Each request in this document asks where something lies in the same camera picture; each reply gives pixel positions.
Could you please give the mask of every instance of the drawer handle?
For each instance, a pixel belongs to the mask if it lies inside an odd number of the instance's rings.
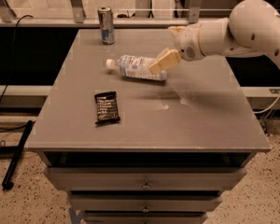
[[[149,209],[145,206],[142,210],[143,213],[149,213]]]
[[[142,186],[142,189],[143,190],[148,190],[150,188],[151,188],[151,186],[148,184],[148,181],[145,181],[144,185]]]

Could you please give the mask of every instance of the gray table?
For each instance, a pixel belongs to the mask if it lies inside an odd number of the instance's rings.
[[[103,45],[99,30],[80,30],[27,141],[49,167],[50,181],[68,191],[89,223],[202,223],[216,208],[206,203],[219,203],[221,191],[245,175],[250,159],[270,150],[225,58],[182,62],[165,82],[122,78],[105,67],[106,59],[155,57],[166,47],[174,48],[163,29],[116,30],[111,46]],[[121,122],[97,127],[94,94],[103,91],[117,92]],[[143,195],[148,189],[149,198]],[[184,213],[180,191],[200,208]],[[196,205],[197,197],[207,200]],[[160,199],[182,213],[157,208]],[[100,207],[98,200],[104,200]],[[119,200],[121,208],[110,206]]]

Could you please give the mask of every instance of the terrazzo floor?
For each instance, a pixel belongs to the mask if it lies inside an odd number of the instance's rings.
[[[247,166],[247,175],[231,191],[204,224],[280,224],[280,116],[267,123],[272,150],[259,153]],[[20,133],[0,134],[15,143]],[[45,164],[33,152],[24,152],[13,176],[15,186],[2,191],[10,160],[0,160],[0,224],[79,224],[79,212],[71,209],[66,193],[44,177]]]

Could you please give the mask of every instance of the table top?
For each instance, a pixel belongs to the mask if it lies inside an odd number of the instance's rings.
[[[156,57],[174,45],[166,29],[80,30],[26,143],[31,150],[266,151],[270,144],[226,59],[183,61],[165,82],[107,70],[121,55]],[[94,95],[116,91],[121,122],[98,127]]]

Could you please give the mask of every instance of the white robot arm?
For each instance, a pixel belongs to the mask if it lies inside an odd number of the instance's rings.
[[[183,60],[196,61],[214,54],[266,55],[280,69],[280,14],[263,0],[245,0],[233,9],[229,18],[170,30]],[[171,64],[166,62],[168,59],[159,59],[150,66],[150,71],[156,73],[179,64],[177,58],[171,59]]]

